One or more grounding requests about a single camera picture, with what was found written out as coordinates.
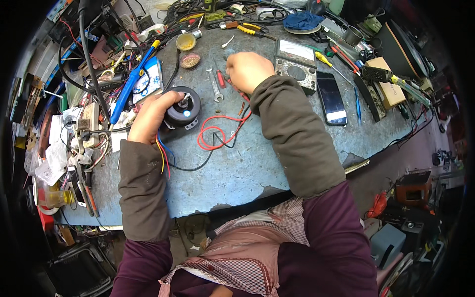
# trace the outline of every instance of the phone screen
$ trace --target phone screen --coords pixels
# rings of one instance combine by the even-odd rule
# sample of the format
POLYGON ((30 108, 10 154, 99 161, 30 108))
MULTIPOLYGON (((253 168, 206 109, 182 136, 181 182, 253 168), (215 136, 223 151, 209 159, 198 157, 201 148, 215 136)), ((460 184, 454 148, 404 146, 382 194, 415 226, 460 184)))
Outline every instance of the phone screen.
POLYGON ((67 172, 69 174, 70 181, 73 185, 73 192, 74 192, 74 196, 76 198, 76 201, 78 202, 79 205, 81 205, 81 206, 84 205, 84 207, 85 207, 86 204, 84 202, 83 195, 82 195, 81 190, 79 189, 79 187, 77 185, 77 182, 79 181, 79 177, 77 176, 76 167, 75 166, 69 166, 67 168, 67 172))
POLYGON ((345 106, 333 74, 318 71, 317 89, 327 123, 329 125, 346 125, 348 120, 345 106))

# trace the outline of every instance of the blue wire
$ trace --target blue wire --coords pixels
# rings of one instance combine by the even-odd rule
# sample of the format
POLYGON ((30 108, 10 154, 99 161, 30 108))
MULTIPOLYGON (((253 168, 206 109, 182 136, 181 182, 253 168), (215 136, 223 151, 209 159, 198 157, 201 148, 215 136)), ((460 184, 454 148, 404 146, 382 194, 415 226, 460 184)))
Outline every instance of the blue wire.
POLYGON ((171 152, 171 150, 166 147, 162 140, 160 139, 160 128, 158 128, 158 132, 157 132, 157 135, 158 135, 158 142, 160 143, 161 146, 163 146, 167 151, 169 151, 171 153, 171 155, 173 156, 173 164, 174 164, 174 167, 177 167, 177 161, 176 161, 176 158, 175 158, 175 155, 171 152))

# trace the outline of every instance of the gray sleeve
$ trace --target gray sleeve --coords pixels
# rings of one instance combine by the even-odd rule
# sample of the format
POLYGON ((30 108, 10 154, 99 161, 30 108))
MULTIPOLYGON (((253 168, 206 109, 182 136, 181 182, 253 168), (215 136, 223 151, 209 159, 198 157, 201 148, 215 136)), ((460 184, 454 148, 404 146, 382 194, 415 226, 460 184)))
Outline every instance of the gray sleeve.
POLYGON ((266 79, 252 94, 251 110, 295 195, 313 197, 346 179, 331 136, 295 79, 266 79))
POLYGON ((134 241, 168 238, 170 216, 165 192, 165 174, 158 148, 121 141, 119 193, 122 196, 122 225, 125 236, 134 241))

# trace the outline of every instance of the floor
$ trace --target floor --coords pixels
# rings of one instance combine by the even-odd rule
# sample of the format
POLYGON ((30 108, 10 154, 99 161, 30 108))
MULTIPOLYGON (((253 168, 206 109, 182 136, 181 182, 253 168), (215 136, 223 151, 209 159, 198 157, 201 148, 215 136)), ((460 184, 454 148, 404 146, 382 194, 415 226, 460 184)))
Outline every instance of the floor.
MULTIPOLYGON (((441 173, 442 167, 432 165, 432 153, 438 149, 450 150, 450 130, 445 134, 439 132, 434 119, 425 129, 421 130, 399 150, 393 145, 387 150, 370 158, 370 163, 347 175, 360 216, 373 205, 374 196, 390 187, 390 180, 412 171, 431 170, 441 173)), ((203 252, 205 239, 205 215, 192 215, 174 220, 170 230, 171 253, 173 266, 187 257, 194 257, 203 252)), ((114 242, 114 262, 122 259, 124 238, 114 242)))

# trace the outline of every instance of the electrical outlet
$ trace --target electrical outlet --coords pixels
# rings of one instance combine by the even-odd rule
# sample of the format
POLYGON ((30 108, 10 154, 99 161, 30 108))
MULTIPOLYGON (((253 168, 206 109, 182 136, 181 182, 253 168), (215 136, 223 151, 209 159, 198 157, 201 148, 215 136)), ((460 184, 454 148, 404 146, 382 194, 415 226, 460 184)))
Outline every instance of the electrical outlet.
MULTIPOLYGON (((89 128, 88 130, 98 130, 99 129, 99 104, 93 102, 88 106, 84 107, 83 112, 83 119, 89 119, 89 128)), ((92 134, 89 137, 88 141, 83 143, 84 148, 86 147, 93 147, 99 143, 99 136, 98 134, 92 134)))

